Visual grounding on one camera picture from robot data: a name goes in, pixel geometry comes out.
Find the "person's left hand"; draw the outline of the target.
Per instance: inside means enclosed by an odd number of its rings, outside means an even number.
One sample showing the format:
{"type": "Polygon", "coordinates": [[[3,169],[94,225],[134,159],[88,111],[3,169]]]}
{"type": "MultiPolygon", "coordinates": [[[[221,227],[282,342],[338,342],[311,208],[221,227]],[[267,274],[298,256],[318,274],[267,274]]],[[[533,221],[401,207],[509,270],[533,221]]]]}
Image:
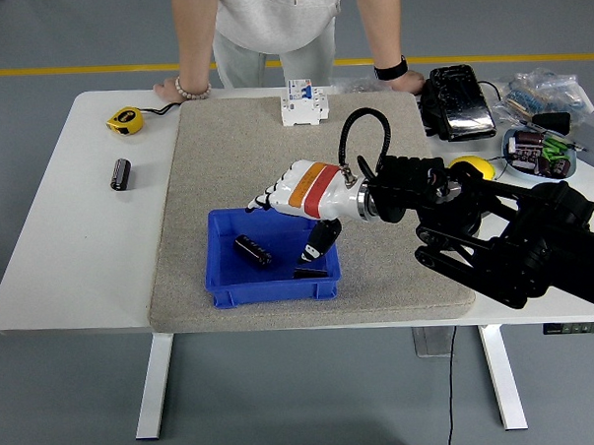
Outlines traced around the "person's left hand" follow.
{"type": "Polygon", "coordinates": [[[408,71],[395,80],[383,81],[394,92],[405,92],[419,95],[425,85],[425,77],[420,72],[408,71]]]}

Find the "robot right hand white shell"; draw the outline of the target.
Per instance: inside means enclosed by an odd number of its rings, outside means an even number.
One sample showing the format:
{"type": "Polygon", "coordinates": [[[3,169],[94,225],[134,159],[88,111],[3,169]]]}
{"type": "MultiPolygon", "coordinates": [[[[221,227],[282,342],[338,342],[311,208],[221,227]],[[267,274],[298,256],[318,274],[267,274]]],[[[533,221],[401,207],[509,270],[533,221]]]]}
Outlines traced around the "robot right hand white shell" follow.
{"type": "Polygon", "coordinates": [[[249,213],[271,209],[315,222],[297,259],[304,265],[327,254],[341,233],[342,219],[367,219],[363,179],[348,182],[336,164],[298,160],[245,208],[249,213]]]}

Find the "person's right hand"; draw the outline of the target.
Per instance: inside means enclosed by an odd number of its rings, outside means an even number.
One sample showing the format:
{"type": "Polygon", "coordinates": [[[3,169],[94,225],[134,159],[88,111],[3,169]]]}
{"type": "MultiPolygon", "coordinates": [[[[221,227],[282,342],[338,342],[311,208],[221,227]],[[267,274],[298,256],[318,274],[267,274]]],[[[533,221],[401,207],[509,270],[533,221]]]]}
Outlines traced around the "person's right hand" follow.
{"type": "Polygon", "coordinates": [[[152,90],[166,103],[183,103],[196,99],[207,99],[210,96],[212,89],[211,86],[208,86],[205,92],[201,94],[191,94],[181,88],[177,78],[169,78],[163,83],[154,84],[152,90]]]}

